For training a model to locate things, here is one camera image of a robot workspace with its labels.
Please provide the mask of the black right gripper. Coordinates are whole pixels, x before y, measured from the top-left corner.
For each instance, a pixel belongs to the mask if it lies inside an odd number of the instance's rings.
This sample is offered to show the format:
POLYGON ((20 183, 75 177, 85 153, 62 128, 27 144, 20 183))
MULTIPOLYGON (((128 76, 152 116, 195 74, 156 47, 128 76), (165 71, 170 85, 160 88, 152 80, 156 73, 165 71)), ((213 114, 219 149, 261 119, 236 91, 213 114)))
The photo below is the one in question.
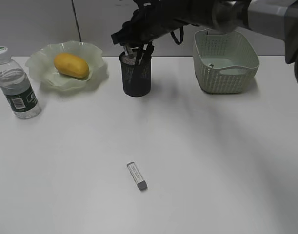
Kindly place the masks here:
POLYGON ((185 0, 135 0, 138 6, 131 19, 122 25, 122 29, 111 35, 113 44, 121 46, 140 46, 151 43, 168 33, 175 44, 183 42, 183 27, 188 23, 185 16, 185 0))

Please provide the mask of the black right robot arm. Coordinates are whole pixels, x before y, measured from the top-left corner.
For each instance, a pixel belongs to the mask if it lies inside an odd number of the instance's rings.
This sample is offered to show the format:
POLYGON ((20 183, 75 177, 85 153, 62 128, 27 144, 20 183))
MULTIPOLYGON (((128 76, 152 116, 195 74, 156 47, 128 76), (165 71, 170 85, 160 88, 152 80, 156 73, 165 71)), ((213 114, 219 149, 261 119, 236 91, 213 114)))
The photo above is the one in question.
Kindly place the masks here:
POLYGON ((138 9, 111 35, 113 44, 150 44, 186 25, 221 32, 237 27, 284 42, 285 62, 294 64, 298 83, 298 0, 137 0, 138 9))

